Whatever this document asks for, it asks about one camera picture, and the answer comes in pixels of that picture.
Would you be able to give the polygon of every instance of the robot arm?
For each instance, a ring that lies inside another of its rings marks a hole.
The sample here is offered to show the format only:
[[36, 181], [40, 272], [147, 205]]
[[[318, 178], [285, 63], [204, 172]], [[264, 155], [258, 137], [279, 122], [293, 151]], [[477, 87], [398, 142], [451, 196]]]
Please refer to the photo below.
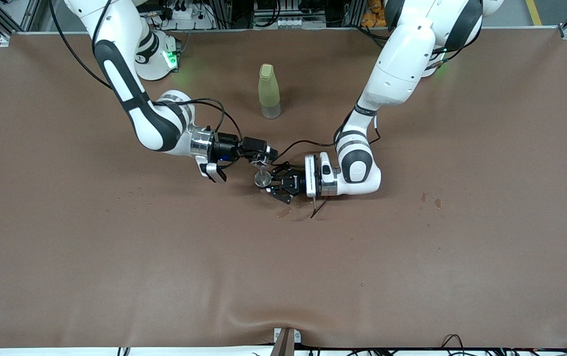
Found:
[[388, 39], [367, 85], [349, 119], [336, 135], [339, 169], [334, 169], [327, 153], [316, 162], [306, 156], [306, 194], [330, 196], [367, 194], [380, 186], [380, 169], [367, 140], [367, 126], [378, 109], [404, 103], [418, 85], [435, 45], [432, 22], [413, 18], [401, 23]]
[[268, 164], [277, 157], [263, 140], [215, 133], [210, 128], [193, 124], [195, 106], [188, 95], [168, 90], [158, 101], [152, 101], [137, 75], [159, 79], [166, 75], [171, 56], [161, 45], [165, 34], [156, 34], [139, 17], [132, 0], [64, 0], [66, 6], [81, 19], [89, 34], [96, 38], [94, 56], [114, 94], [127, 113], [137, 138], [148, 149], [195, 159], [200, 174], [214, 182], [224, 183], [226, 176], [218, 160], [233, 162], [247, 158], [254, 165]]
[[386, 0], [385, 18], [395, 28], [376, 60], [365, 89], [344, 126], [335, 134], [338, 167], [327, 153], [307, 155], [306, 195], [367, 194], [380, 186], [367, 126], [383, 106], [404, 103], [422, 77], [442, 63], [444, 52], [458, 51], [473, 41], [483, 16], [492, 14], [503, 0]]

